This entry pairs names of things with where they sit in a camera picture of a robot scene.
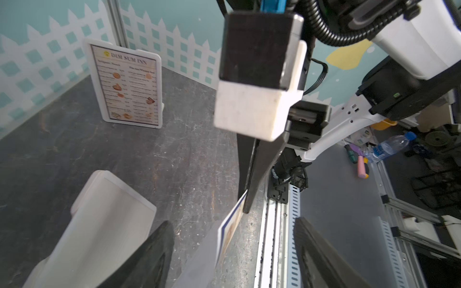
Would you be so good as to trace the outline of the clear plastic water bottle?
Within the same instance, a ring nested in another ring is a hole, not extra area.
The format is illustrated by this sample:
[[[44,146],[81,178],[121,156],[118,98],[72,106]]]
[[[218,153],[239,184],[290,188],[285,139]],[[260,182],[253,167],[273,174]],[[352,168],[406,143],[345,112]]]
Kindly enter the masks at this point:
[[[403,151],[416,138],[413,132],[392,136],[367,150],[365,157],[371,162],[379,162]]]

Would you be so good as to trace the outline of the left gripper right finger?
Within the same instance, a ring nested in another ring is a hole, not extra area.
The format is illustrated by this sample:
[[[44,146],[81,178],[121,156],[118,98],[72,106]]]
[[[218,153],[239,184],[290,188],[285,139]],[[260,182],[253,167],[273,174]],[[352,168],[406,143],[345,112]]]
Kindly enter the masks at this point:
[[[304,217],[295,219],[294,243],[305,288],[370,287]]]

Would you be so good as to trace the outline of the pink handled tool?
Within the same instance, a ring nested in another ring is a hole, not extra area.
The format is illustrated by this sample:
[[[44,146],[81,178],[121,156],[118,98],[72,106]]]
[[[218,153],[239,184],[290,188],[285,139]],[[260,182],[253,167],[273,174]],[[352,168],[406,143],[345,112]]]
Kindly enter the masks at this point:
[[[364,153],[358,146],[354,144],[350,144],[349,146],[358,155],[358,161],[357,161],[358,177],[361,179],[367,179],[369,177],[368,159],[364,156]]]

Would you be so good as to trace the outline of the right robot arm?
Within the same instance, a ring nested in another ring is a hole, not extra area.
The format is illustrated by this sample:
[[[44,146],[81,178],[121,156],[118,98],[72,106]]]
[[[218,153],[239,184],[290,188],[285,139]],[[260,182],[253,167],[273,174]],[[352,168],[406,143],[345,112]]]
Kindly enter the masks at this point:
[[[226,10],[229,4],[231,12]],[[248,213],[266,174],[274,198],[308,185],[305,168],[329,147],[383,120],[398,121],[461,84],[461,8],[454,1],[219,1],[224,16],[214,125],[238,140]],[[303,100],[316,42],[369,40],[387,57],[337,113]]]

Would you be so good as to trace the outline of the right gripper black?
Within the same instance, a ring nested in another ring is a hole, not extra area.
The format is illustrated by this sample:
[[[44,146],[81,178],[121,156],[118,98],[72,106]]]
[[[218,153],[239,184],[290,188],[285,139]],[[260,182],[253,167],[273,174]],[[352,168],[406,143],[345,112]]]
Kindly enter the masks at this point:
[[[301,100],[289,109],[289,132],[283,132],[273,142],[237,134],[238,198],[248,190],[243,206],[245,214],[250,212],[261,182],[286,145],[295,150],[309,150],[310,145],[322,137],[322,131],[328,125],[330,116],[329,104]]]

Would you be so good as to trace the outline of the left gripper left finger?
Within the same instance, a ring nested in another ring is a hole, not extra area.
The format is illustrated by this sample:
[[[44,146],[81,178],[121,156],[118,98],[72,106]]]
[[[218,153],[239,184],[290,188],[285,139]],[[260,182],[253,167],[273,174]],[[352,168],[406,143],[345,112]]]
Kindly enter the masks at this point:
[[[163,222],[101,288],[164,288],[174,250],[174,228]]]

